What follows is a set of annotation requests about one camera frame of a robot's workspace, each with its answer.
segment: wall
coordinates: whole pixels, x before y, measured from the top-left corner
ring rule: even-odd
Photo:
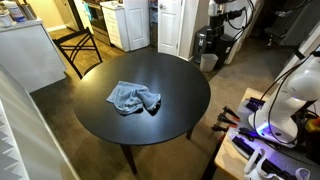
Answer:
[[[36,15],[43,20],[46,28],[53,28],[64,25],[55,0],[28,0]]]
[[[0,87],[0,99],[30,179],[79,179],[30,96],[1,65]]]
[[[193,54],[194,35],[208,22],[209,0],[184,0],[185,9],[182,20],[182,32],[179,57],[190,60]]]

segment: white robot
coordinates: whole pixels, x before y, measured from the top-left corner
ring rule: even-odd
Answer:
[[[292,148],[296,145],[298,128],[291,116],[306,101],[320,98],[320,58],[311,55],[279,88],[262,109],[249,116],[249,123],[261,137]]]

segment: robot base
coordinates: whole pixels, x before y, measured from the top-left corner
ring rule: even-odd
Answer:
[[[281,121],[270,121],[271,126],[268,124],[268,116],[258,110],[256,112],[256,117],[254,121],[254,113],[249,116],[249,123],[253,128],[256,128],[257,133],[264,139],[275,142],[282,146],[293,148],[297,144],[297,140],[295,140],[298,128],[296,124],[293,122],[291,118],[282,119]]]

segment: blue towel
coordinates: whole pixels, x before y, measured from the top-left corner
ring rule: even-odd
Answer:
[[[115,105],[120,114],[131,114],[145,105],[148,111],[153,111],[160,101],[160,94],[152,94],[146,86],[119,81],[113,89],[108,102]]]

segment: stove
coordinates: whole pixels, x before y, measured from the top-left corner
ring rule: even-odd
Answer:
[[[105,2],[106,0],[84,0],[88,4],[90,11],[90,23],[93,30],[93,35],[99,41],[107,45],[111,45],[110,38],[107,30],[106,23],[104,21],[102,7],[100,2]]]

